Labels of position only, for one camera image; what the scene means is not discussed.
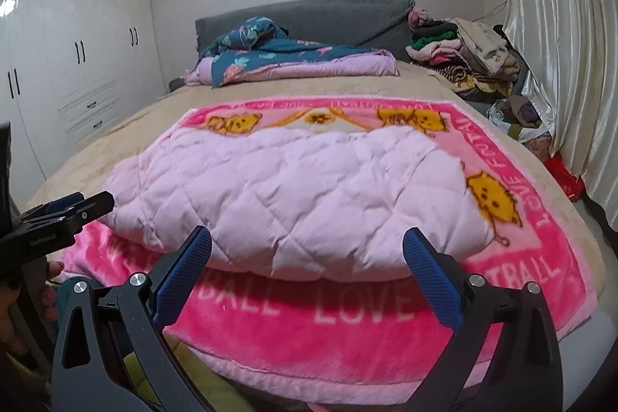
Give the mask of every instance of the human hand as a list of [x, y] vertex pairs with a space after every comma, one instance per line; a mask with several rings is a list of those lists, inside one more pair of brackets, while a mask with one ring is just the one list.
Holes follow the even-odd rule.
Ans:
[[[60, 275], [63, 269], [63, 263], [49, 262], [47, 264], [47, 279], [51, 280]], [[20, 281], [9, 280], [0, 283], [0, 341], [7, 346], [8, 351], [14, 356], [23, 356], [29, 352], [24, 341], [15, 333], [13, 322], [8, 316], [8, 307], [17, 301], [21, 287]], [[47, 322], [56, 321], [58, 319], [58, 313], [54, 307], [56, 292], [52, 287], [45, 287], [41, 296], [44, 308], [43, 319]]]

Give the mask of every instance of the gray headboard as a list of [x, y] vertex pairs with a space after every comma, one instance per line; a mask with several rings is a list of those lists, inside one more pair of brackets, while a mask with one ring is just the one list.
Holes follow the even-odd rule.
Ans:
[[294, 39], [381, 48], [407, 60], [407, 16], [413, 7], [413, 0], [302, 0], [257, 6], [197, 20], [197, 49], [201, 52], [252, 16], [267, 16]]

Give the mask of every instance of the black cabinet handle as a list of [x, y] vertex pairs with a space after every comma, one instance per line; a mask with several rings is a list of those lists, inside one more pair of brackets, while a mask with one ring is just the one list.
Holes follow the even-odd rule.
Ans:
[[13, 83], [10, 81], [10, 70], [6, 73], [8, 75], [8, 88], [10, 89], [10, 99], [14, 100], [15, 95], [13, 95]]
[[21, 95], [22, 92], [19, 90], [19, 81], [17, 80], [17, 69], [13, 69], [13, 74], [15, 74], [15, 84], [17, 84], [17, 94]]

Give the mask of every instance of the teal floral blanket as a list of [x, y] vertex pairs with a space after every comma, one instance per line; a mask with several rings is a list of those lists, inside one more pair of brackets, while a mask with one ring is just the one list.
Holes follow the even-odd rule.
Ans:
[[265, 66], [316, 63], [372, 51], [290, 39], [273, 20], [256, 16], [212, 41], [200, 53], [198, 64], [206, 56], [214, 57], [211, 72], [212, 87], [216, 88]]

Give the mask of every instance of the floor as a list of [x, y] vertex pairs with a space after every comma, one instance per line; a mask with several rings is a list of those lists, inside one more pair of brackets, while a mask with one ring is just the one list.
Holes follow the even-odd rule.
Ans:
[[605, 262], [606, 284], [599, 298], [599, 309], [609, 314], [614, 326], [618, 327], [618, 259], [596, 220], [588, 213], [583, 201], [575, 203], [575, 207], [596, 238], [603, 255], [603, 262]]

